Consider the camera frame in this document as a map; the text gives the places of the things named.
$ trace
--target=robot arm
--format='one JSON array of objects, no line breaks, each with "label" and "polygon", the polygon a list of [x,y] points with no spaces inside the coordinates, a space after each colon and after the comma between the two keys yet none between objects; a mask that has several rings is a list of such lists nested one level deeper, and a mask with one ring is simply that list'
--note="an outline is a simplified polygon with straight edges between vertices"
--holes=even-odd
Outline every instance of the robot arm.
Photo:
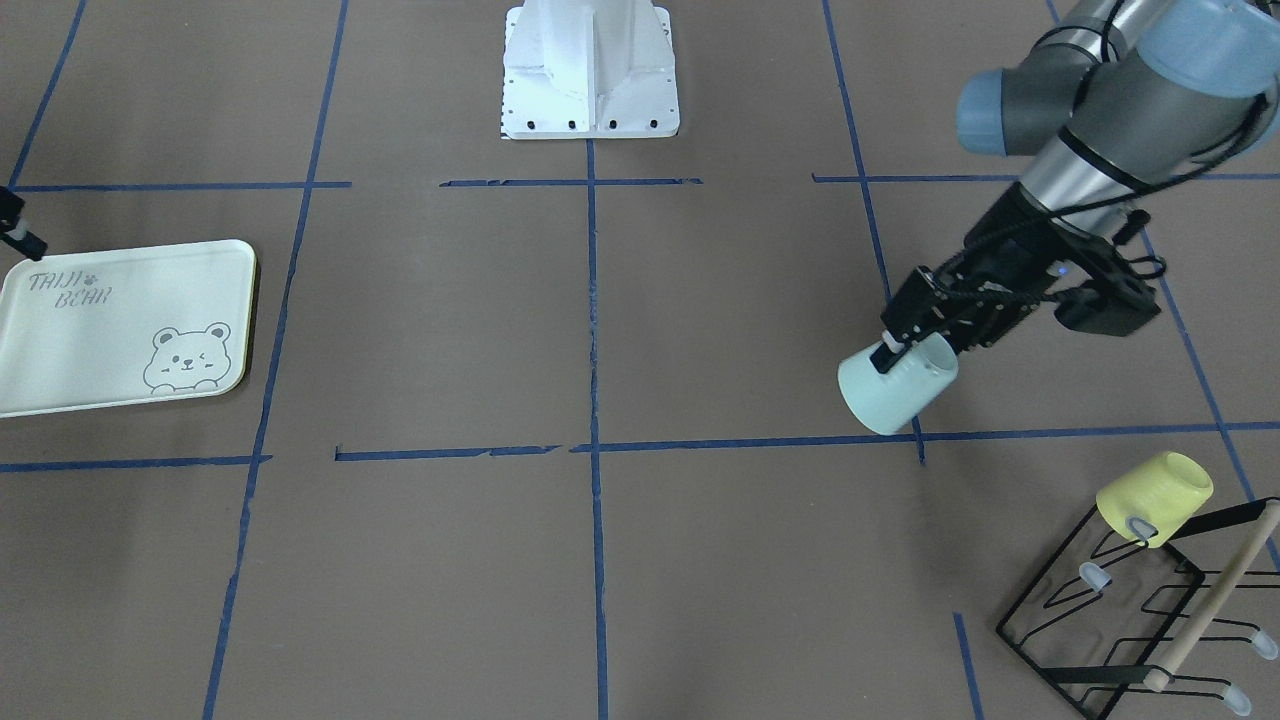
[{"label": "robot arm", "polygon": [[9,188],[0,187],[0,240],[27,258],[40,260],[49,246],[20,218],[23,205],[26,202],[20,197],[9,192]]},{"label": "robot arm", "polygon": [[[959,254],[916,268],[892,297],[865,356],[874,372],[892,374],[934,334],[955,354],[989,347],[1044,302],[1079,332],[1128,336],[1149,322],[1160,307],[1146,281],[1165,264],[1121,254],[1151,219],[1134,202],[1274,132],[1277,73],[1280,23],[1244,0],[1084,0],[1019,68],[975,77],[961,143],[1038,154]],[[1198,168],[1176,174],[1187,163]],[[1050,292],[1071,266],[1088,279]],[[845,398],[867,423],[868,391],[849,384],[878,380],[846,370]]]}]

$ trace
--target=floor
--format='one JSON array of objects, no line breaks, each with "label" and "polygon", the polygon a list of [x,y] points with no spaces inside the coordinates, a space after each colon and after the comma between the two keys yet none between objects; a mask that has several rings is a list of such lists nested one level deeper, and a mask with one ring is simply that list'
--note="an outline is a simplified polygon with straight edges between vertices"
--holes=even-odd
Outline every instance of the floor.
[{"label": "floor", "polygon": [[[1280,492],[1280,142],[1148,204],[1149,327],[1041,313],[881,438],[835,368],[1025,165],[954,101],[1068,8],[666,0],[680,135],[539,143],[513,4],[0,0],[52,252],[261,265],[232,392],[0,421],[0,715],[1078,717],[995,626],[1093,493],[1161,450]],[[1185,670],[1280,712],[1247,646]]]}]

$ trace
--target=cup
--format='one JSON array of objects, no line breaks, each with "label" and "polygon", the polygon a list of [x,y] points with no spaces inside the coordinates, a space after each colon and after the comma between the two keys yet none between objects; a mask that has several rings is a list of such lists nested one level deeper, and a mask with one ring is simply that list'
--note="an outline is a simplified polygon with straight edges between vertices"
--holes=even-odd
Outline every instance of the cup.
[{"label": "cup", "polygon": [[882,436],[897,432],[956,379],[959,363],[945,337],[934,333],[905,351],[888,373],[872,365],[876,343],[840,364],[840,392],[854,415]]},{"label": "cup", "polygon": [[1130,518],[1156,528],[1148,547],[1160,547],[1213,495],[1213,480],[1194,460],[1178,452],[1160,455],[1098,491],[1098,512],[1121,537],[1135,541]]}]

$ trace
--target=black wire rack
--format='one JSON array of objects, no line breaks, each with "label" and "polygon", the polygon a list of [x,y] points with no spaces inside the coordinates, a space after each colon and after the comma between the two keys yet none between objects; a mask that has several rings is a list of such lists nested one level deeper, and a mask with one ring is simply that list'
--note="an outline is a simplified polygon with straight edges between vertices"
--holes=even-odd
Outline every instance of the black wire rack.
[{"label": "black wire rack", "polygon": [[[1197,593],[1213,587],[1221,574],[1199,569],[1172,541],[1251,523],[1274,500],[1193,518],[1156,548],[1147,541],[1126,541],[1091,507],[1001,618],[996,633],[1088,720],[1106,720],[1130,693],[1217,698],[1240,714],[1240,705],[1249,701],[1231,680],[1169,673],[1151,659],[1172,639],[1174,625],[1189,618],[1187,609]],[[1103,579],[1091,584],[1082,564]],[[1235,588],[1280,589],[1280,573],[1248,571]],[[1257,646],[1262,634],[1260,625],[1244,620],[1215,619],[1212,626],[1215,634],[1199,642]],[[1152,671],[1170,678],[1167,689],[1156,693],[1144,687]]]}]

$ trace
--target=cable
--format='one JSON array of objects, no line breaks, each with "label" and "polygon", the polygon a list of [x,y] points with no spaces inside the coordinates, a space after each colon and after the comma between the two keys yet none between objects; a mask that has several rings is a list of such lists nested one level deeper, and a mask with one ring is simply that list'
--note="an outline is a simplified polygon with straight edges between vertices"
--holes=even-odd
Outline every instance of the cable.
[{"label": "cable", "polygon": [[1102,26],[1102,61],[1111,61],[1111,28],[1116,24],[1116,18],[1120,17],[1120,6],[1124,5],[1124,0],[1116,0],[1116,4],[1111,6],[1111,14],[1107,15],[1106,24]]},{"label": "cable", "polygon": [[[1124,272],[1126,275],[1139,281],[1153,281],[1156,278],[1165,277],[1169,272],[1169,263],[1165,261],[1160,255],[1143,255],[1142,258],[1134,258],[1129,260],[1128,258],[1120,258],[1124,261]],[[1156,269],[1149,273],[1139,273],[1133,269],[1134,265],[1142,263],[1151,263]]]}]

